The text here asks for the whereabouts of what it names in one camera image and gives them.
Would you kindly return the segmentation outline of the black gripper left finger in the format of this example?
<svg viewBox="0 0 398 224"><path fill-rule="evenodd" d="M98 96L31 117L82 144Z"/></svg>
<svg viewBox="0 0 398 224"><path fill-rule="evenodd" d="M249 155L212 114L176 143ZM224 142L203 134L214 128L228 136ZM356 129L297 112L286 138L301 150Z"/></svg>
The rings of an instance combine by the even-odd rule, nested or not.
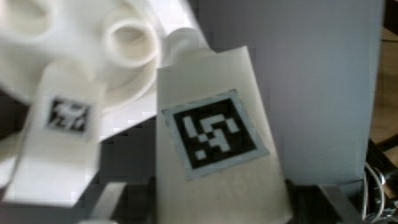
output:
<svg viewBox="0 0 398 224"><path fill-rule="evenodd" d="M148 184L107 184L89 217L79 224L155 224L153 196Z"/></svg>

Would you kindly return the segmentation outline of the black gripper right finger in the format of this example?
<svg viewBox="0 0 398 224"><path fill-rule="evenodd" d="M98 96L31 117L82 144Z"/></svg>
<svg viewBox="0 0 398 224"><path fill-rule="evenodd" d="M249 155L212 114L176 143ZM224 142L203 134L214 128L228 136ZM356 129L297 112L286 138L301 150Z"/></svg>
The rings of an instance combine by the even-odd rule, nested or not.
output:
<svg viewBox="0 0 398 224"><path fill-rule="evenodd" d="M286 224L370 224L336 185L286 180L294 218Z"/></svg>

